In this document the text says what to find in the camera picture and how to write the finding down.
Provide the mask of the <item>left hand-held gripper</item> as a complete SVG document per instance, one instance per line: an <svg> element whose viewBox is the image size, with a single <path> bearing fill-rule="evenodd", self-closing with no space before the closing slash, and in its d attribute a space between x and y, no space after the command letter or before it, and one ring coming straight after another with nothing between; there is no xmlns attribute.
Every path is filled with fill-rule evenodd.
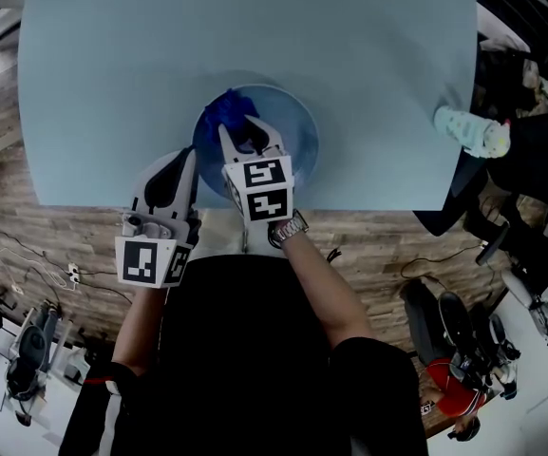
<svg viewBox="0 0 548 456"><path fill-rule="evenodd" d="M154 161L136 181L132 211L153 213L176 199L175 218L123 213L122 233L115 237L117 276L121 283L172 288L181 283L193 250L193 206L198 191L194 146Z"/></svg>

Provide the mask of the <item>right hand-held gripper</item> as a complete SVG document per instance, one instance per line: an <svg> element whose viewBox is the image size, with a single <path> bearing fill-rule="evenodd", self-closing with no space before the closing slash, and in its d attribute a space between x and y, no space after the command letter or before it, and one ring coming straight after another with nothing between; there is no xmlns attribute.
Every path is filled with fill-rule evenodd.
<svg viewBox="0 0 548 456"><path fill-rule="evenodd" d="M253 142L254 154L238 151L225 124L218 126L226 195L244 223L289 219L293 213L292 159L275 128L257 117L244 117L262 132Z"/></svg>

